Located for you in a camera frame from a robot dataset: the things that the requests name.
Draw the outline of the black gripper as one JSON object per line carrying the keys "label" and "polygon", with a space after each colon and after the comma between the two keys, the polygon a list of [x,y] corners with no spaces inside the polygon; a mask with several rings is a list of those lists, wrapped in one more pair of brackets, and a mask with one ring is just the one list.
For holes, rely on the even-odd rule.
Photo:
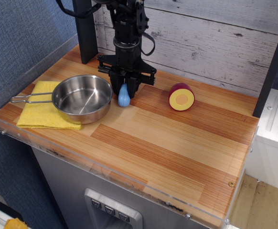
{"label": "black gripper", "polygon": [[97,57],[98,70],[109,75],[114,94],[119,95],[125,81],[130,98],[135,96],[141,83],[154,85],[157,70],[142,60],[141,43],[141,40],[133,43],[114,40],[115,54]]}

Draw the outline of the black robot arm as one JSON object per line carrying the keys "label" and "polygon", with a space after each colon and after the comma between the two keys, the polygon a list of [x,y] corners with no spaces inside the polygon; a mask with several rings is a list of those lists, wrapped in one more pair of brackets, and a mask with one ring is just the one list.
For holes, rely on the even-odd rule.
{"label": "black robot arm", "polygon": [[100,55],[98,70],[107,73],[113,92],[119,95],[123,84],[126,84],[128,95],[132,99],[141,83],[154,85],[157,70],[145,63],[141,55],[151,55],[142,50],[142,37],[155,42],[145,32],[149,28],[149,18],[145,14],[143,0],[96,0],[95,3],[106,5],[110,12],[115,30],[113,44],[114,55]]}

